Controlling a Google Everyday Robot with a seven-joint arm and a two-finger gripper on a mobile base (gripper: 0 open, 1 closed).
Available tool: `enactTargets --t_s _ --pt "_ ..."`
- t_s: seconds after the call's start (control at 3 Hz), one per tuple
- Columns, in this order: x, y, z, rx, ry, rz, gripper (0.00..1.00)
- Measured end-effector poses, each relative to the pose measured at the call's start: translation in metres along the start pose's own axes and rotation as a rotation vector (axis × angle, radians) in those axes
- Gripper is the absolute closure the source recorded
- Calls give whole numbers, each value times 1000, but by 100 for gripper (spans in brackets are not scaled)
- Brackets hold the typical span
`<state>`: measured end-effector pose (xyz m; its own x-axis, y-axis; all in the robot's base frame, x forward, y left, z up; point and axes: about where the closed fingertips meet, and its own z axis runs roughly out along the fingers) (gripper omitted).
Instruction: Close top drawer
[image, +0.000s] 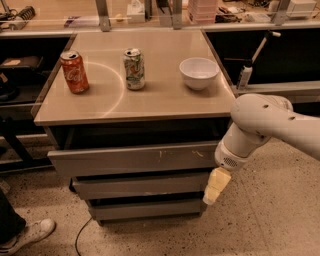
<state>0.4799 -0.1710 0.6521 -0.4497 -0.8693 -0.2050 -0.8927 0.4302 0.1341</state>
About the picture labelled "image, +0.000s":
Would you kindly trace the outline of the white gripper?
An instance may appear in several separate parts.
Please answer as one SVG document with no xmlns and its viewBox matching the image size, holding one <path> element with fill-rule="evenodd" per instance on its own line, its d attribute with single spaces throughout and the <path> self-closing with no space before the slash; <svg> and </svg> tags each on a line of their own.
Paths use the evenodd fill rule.
<svg viewBox="0 0 320 256">
<path fill-rule="evenodd" d="M 229 171 L 240 170 L 248 161 L 247 158 L 236 156 L 230 152 L 223 141 L 218 143 L 214 157 L 219 167 L 213 169 L 209 175 L 203 197 L 203 202 L 207 205 L 213 205 L 228 185 L 231 180 Z"/>
</svg>

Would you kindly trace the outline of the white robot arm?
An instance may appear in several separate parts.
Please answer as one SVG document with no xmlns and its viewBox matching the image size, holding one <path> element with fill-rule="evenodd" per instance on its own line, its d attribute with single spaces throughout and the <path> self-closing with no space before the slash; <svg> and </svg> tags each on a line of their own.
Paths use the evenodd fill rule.
<svg viewBox="0 0 320 256">
<path fill-rule="evenodd" d="M 231 107 L 232 124 L 214 153 L 218 165 L 209 175 L 203 202 L 212 205 L 250 155 L 277 138 L 320 159 L 320 118 L 293 111 L 291 102 L 280 96 L 245 94 Z"/>
</svg>

